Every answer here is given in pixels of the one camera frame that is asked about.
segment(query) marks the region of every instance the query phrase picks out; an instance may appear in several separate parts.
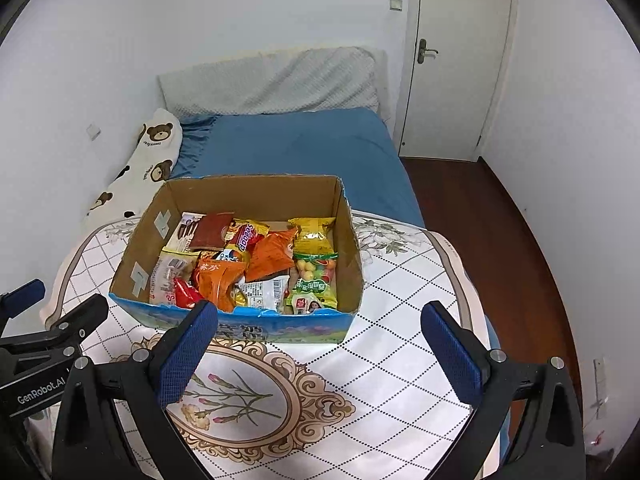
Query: blue bed sheet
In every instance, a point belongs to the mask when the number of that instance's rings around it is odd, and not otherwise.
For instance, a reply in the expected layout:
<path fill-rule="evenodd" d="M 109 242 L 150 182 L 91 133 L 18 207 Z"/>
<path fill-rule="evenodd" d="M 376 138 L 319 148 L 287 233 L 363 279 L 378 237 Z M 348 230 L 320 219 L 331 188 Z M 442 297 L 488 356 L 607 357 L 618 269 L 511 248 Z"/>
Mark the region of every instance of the blue bed sheet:
<path fill-rule="evenodd" d="M 424 227 L 386 126 L 371 110 L 195 116 L 181 124 L 182 146 L 172 178 L 337 175 L 353 208 Z"/>

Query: floral tablecloth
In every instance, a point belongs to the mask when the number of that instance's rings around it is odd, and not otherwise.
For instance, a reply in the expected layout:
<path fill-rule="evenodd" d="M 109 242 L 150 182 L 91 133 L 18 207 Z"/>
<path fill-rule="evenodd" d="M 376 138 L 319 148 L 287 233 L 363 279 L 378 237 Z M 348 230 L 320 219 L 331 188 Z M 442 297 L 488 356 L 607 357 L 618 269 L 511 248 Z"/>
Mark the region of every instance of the floral tablecloth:
<path fill-rule="evenodd" d="M 107 296 L 138 219 L 98 229 L 70 254 L 47 311 L 50 325 L 95 292 Z M 215 479 L 424 478 L 467 420 L 420 333 L 439 300 L 488 344 L 475 289 L 440 235 L 353 212 L 366 280 L 341 344 L 213 340 L 171 418 Z M 94 362 L 126 359 L 161 337 L 108 300 L 82 345 Z M 160 478 L 128 406 L 117 403 L 142 471 Z M 51 419 L 55 420 L 52 409 Z M 497 446 L 485 473 L 497 467 Z"/>

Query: teddy bear pillow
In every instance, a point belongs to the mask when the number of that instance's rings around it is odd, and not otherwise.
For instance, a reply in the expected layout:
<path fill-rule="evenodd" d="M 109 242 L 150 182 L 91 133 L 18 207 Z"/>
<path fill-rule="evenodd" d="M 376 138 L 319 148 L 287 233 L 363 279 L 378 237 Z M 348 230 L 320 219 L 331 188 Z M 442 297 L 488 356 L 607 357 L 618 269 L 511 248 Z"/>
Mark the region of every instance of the teddy bear pillow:
<path fill-rule="evenodd" d="M 138 145 L 113 183 L 103 191 L 87 213 L 85 230 L 139 216 L 156 191 L 169 178 L 182 144 L 182 128 L 176 117 L 158 108 L 143 124 Z"/>

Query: wooden floor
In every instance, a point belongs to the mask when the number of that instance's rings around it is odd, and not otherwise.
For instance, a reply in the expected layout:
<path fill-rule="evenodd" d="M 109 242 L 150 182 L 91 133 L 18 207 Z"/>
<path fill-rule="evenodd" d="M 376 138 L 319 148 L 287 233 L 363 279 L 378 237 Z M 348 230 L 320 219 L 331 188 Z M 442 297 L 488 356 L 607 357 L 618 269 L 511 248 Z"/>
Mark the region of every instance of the wooden floor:
<path fill-rule="evenodd" d="M 443 234 L 460 254 L 504 351 L 532 363 L 562 357 L 580 401 L 574 340 L 556 283 L 500 181 L 482 160 L 402 163 L 427 229 Z M 512 431 L 521 408 L 512 409 Z"/>

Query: screw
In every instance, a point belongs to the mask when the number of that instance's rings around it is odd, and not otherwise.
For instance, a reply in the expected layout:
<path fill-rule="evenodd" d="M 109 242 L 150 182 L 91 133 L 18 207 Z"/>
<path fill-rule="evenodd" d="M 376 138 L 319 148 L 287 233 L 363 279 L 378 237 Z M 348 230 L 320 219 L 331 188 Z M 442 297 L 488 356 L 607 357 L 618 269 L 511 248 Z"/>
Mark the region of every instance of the screw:
<path fill-rule="evenodd" d="M 560 357 L 552 357 L 549 359 L 549 364 L 552 365 L 553 368 L 557 368 L 558 370 L 562 370 L 564 368 L 564 361 Z"/>
<path fill-rule="evenodd" d="M 499 348 L 495 348 L 493 350 L 491 350 L 489 352 L 489 357 L 497 362 L 497 363 L 503 363 L 507 360 L 507 354 L 505 354 L 502 350 L 500 350 Z"/>
<path fill-rule="evenodd" d="M 149 357 L 149 350 L 146 348 L 138 348 L 135 352 L 133 352 L 133 360 L 141 363 Z"/>
<path fill-rule="evenodd" d="M 79 357 L 78 359 L 76 359 L 76 362 L 74 363 L 74 366 L 78 370 L 82 370 L 88 364 L 89 364 L 89 358 L 85 357 L 85 356 L 82 356 L 82 357 Z"/>

